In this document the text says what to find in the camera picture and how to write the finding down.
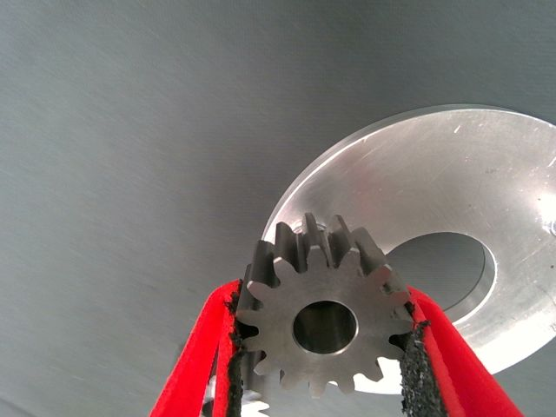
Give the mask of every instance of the aluminum disc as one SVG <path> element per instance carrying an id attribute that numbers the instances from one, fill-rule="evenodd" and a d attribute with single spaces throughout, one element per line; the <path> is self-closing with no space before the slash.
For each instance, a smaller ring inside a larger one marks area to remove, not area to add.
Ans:
<path id="1" fill-rule="evenodd" d="M 448 313 L 494 374 L 556 334 L 555 176 L 548 122 L 487 107 L 416 110 L 352 134 L 311 163 L 263 239 L 274 241 L 277 222 L 298 228 L 306 212 L 323 223 L 342 215 L 385 252 L 421 235 L 471 236 L 490 252 L 493 278 Z M 399 393 L 398 363 L 380 361 L 385 378 L 358 375 L 356 389 Z"/>

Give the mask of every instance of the spur gear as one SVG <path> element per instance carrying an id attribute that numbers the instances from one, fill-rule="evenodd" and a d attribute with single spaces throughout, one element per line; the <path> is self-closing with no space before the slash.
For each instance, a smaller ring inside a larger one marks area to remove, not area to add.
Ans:
<path id="1" fill-rule="evenodd" d="M 355 374 L 378 381 L 377 358 L 401 358 L 389 338 L 412 329 L 408 299 L 364 228 L 350 232 L 338 215 L 320 228 L 306 214 L 300 233 L 278 223 L 275 245 L 257 244 L 237 318 L 258 329 L 243 340 L 264 353 L 257 374 L 280 369 L 283 387 L 305 380 L 318 397 L 329 381 L 354 391 Z"/>

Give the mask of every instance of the gear tooth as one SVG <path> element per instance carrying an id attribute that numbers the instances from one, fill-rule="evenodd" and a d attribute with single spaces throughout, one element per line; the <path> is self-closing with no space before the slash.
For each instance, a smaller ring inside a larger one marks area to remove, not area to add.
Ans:
<path id="1" fill-rule="evenodd" d="M 274 265 L 280 285 L 291 281 L 297 275 L 294 266 L 283 258 L 275 258 Z"/>
<path id="2" fill-rule="evenodd" d="M 372 363 L 363 374 L 371 381 L 380 381 L 384 378 L 382 374 L 381 367 L 379 367 L 378 362 Z"/>
<path id="3" fill-rule="evenodd" d="M 254 298 L 262 301 L 263 303 L 265 300 L 272 297 L 272 288 L 262 282 L 250 281 L 247 284 L 247 289 L 249 290 L 249 293 L 254 296 Z"/>
<path id="4" fill-rule="evenodd" d="M 269 242 L 259 241 L 251 262 L 249 280 L 264 282 L 270 287 L 278 285 L 278 279 L 273 269 L 274 245 Z"/>
<path id="5" fill-rule="evenodd" d="M 384 252 L 376 246 L 373 238 L 365 228 L 354 230 L 352 237 L 361 252 L 361 263 L 366 274 L 387 263 Z"/>
<path id="6" fill-rule="evenodd" d="M 256 352 L 257 350 L 264 350 L 262 345 L 262 339 L 259 335 L 253 337 L 247 337 L 243 339 L 242 345 L 249 352 Z"/>
<path id="7" fill-rule="evenodd" d="M 374 285 L 377 287 L 383 287 L 392 274 L 392 269 L 388 265 L 382 265 L 380 268 L 375 269 L 370 274 L 370 278 L 373 280 Z"/>
<path id="8" fill-rule="evenodd" d="M 293 372 L 280 372 L 280 386 L 284 389 L 292 389 L 299 383 L 300 377 Z"/>
<path id="9" fill-rule="evenodd" d="M 297 248 L 297 235 L 284 222 L 276 224 L 275 260 L 283 259 L 295 270 L 300 270 Z"/>
<path id="10" fill-rule="evenodd" d="M 342 391 L 344 394 L 351 394 L 353 391 L 355 391 L 355 382 L 353 375 L 347 374 L 342 376 L 341 378 L 337 378 L 336 383 L 338 384 L 338 388 L 340 389 L 340 391 Z"/>
<path id="11" fill-rule="evenodd" d="M 235 317 L 238 321 L 248 326 L 258 328 L 261 323 L 261 314 L 257 310 L 237 310 Z"/>
<path id="12" fill-rule="evenodd" d="M 394 308 L 394 318 L 410 323 L 409 327 L 413 326 L 414 318 L 409 314 L 405 305 Z"/>
<path id="13" fill-rule="evenodd" d="M 328 239 L 323 239 L 324 234 L 311 213 L 303 218 L 303 232 L 308 269 L 327 267 L 331 263 Z"/>
<path id="14" fill-rule="evenodd" d="M 334 265 L 340 267 L 347 264 L 359 267 L 361 263 L 360 251 L 344 219 L 340 215 L 335 215 L 328 225 L 328 229 L 330 230 L 328 237 Z"/>
<path id="15" fill-rule="evenodd" d="M 266 357 L 256 364 L 254 371 L 257 375 L 267 375 L 272 372 L 273 368 L 274 364 L 268 357 Z"/>
<path id="16" fill-rule="evenodd" d="M 328 381 L 323 381 L 321 378 L 313 377 L 309 382 L 309 392 L 313 398 L 321 398 L 327 388 Z"/>

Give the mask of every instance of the gray background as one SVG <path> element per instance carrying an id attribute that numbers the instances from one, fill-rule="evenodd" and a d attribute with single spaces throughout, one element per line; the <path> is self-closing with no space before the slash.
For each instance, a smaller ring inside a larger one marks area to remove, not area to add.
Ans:
<path id="1" fill-rule="evenodd" d="M 556 122 L 555 12 L 3 1 L 0 414 L 146 415 L 211 288 L 242 276 L 282 192 L 357 129 L 443 103 Z M 554 355 L 499 375 L 528 415 L 553 415 Z M 334 387 L 272 397 L 275 416 L 400 414 L 397 396 Z"/>

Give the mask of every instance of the washer hole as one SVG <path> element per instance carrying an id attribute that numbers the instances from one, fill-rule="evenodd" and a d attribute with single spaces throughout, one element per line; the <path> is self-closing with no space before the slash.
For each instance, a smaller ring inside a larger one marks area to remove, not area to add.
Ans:
<path id="1" fill-rule="evenodd" d="M 349 308 L 336 301 L 309 304 L 294 320 L 294 338 L 315 354 L 339 352 L 355 337 L 357 321 Z"/>
<path id="2" fill-rule="evenodd" d="M 452 321 L 476 308 L 494 283 L 490 251 L 459 233 L 415 237 L 393 249 L 388 260 L 404 282 L 433 297 Z"/>

